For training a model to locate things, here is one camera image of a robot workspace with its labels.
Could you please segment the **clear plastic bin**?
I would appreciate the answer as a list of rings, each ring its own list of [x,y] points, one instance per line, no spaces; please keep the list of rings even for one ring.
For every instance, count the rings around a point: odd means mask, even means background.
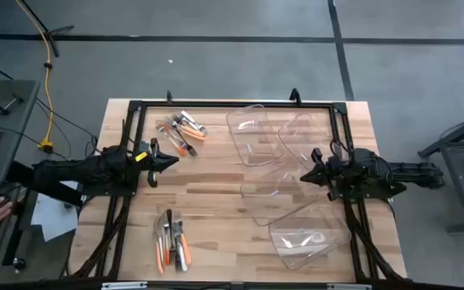
[[[338,203],[316,201],[272,222],[272,244],[284,266],[301,269],[351,240]]]
[[[327,124],[321,124],[311,114],[296,115],[278,130],[278,137],[297,161],[305,169],[311,170],[315,162],[312,160],[314,148],[323,147],[331,140],[332,133]]]
[[[230,112],[226,122],[238,155],[247,167],[260,167],[283,157],[284,150],[263,105]]]
[[[300,180],[305,173],[299,164],[286,164],[241,185],[243,205],[258,226],[267,226],[318,198],[315,185]]]

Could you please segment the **white paper sheet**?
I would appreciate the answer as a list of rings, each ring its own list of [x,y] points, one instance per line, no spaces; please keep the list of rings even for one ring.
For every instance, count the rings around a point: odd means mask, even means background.
[[[39,226],[48,242],[77,228],[77,207],[39,193],[31,216],[31,225]]]

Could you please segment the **black metal table frame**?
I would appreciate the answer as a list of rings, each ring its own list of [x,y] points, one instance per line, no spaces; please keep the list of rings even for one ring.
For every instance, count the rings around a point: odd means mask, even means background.
[[[120,143],[122,119],[126,118],[129,102],[146,100],[110,99],[98,137],[98,149]],[[276,253],[267,226],[257,226],[247,208],[242,205],[240,185],[247,180],[247,169],[238,156],[226,124],[226,115],[241,107],[256,104],[226,103],[204,100],[203,105],[182,102],[164,106],[153,102],[147,106],[143,138],[150,139],[155,132],[155,120],[171,115],[178,109],[188,109],[198,122],[203,122],[209,137],[203,143],[191,143],[198,157],[182,157],[164,173],[159,174],[158,188],[150,188],[147,174],[139,181],[139,188],[131,198],[128,223],[122,246],[118,280],[182,280],[210,282],[354,282],[350,244],[340,246],[325,257],[318,258],[300,270],[287,269]],[[367,102],[340,102],[346,104],[354,140],[377,151],[375,135]],[[325,127],[325,137],[332,136],[327,108],[297,107],[294,102],[268,105],[286,107],[267,108],[274,128],[290,121],[296,114],[310,113]],[[95,197],[81,211],[81,219],[74,236],[68,264],[71,276],[62,276],[60,282],[90,280],[76,277],[83,262],[102,239],[106,211],[110,198]],[[396,223],[390,207],[383,201],[365,203],[374,244],[393,270],[407,276]],[[155,265],[155,243],[152,237],[156,213],[174,208],[181,211],[184,233],[193,263],[186,273],[175,273],[173,267],[161,275]]]

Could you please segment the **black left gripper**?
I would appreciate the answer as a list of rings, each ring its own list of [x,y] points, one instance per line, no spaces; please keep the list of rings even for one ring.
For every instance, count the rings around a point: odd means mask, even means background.
[[[135,167],[140,171],[147,171],[147,182],[150,187],[156,188],[158,186],[157,182],[157,172],[162,173],[166,169],[170,168],[173,164],[176,164],[179,161],[179,158],[174,155],[168,155],[159,151],[159,143],[157,138],[151,139],[149,143],[145,140],[139,142],[139,150],[136,155],[133,156],[135,162]],[[142,159],[139,162],[135,161],[135,157],[146,151],[148,156]],[[162,161],[157,169],[157,157]]]

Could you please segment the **silver aluminium extrusion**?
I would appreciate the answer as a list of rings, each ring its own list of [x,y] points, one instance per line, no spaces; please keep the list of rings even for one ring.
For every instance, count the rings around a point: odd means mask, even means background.
[[[127,281],[103,283],[101,290],[144,290],[147,289],[147,281]]]
[[[327,284],[326,290],[373,290],[369,284]]]

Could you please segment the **wooden-handled fork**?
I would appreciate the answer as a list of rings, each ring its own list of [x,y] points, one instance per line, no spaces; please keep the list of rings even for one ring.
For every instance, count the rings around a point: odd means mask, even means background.
[[[182,141],[184,142],[185,146],[186,146],[186,149],[188,151],[188,153],[192,156],[192,157],[196,157],[197,156],[197,151],[194,149],[194,147],[192,145],[190,145],[186,139],[183,137],[182,133],[180,132],[179,129],[177,129],[176,127],[173,127],[173,130],[180,136],[180,138],[182,139]]]

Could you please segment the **white-handled fork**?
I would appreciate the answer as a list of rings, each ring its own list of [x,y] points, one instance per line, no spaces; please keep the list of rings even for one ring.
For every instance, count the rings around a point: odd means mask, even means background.
[[[161,238],[161,255],[162,255],[162,261],[163,263],[166,262],[166,233],[164,229],[164,218],[162,217],[159,222],[160,226],[160,238]]]
[[[176,247],[178,249],[178,255],[180,256],[180,261],[177,263],[177,266],[181,271],[187,271],[189,269],[186,257],[187,251],[184,241],[184,235],[179,222],[175,222],[174,233],[176,238]]]

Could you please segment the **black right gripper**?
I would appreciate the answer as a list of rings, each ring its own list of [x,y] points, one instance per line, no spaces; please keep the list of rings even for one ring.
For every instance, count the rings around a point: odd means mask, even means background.
[[[351,194],[351,186],[346,182],[345,164],[340,158],[333,155],[324,162],[321,150],[317,147],[313,149],[311,157],[315,164],[309,172],[300,177],[300,181],[327,186],[327,197],[330,201],[348,197]]]

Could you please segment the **black tripod stand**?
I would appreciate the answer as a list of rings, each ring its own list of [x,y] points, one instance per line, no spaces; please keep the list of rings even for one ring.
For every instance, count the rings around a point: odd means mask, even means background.
[[[26,2],[26,0],[14,1],[17,3],[19,8],[24,12],[24,14],[27,16],[34,28],[39,33],[39,38],[43,40],[45,44],[48,59],[51,59],[52,56],[58,58],[60,56],[60,51],[58,50],[54,36],[59,35],[61,33],[70,32],[74,28],[74,26],[64,26],[50,30],[45,25],[45,23],[39,18],[39,16],[33,11],[33,9]]]

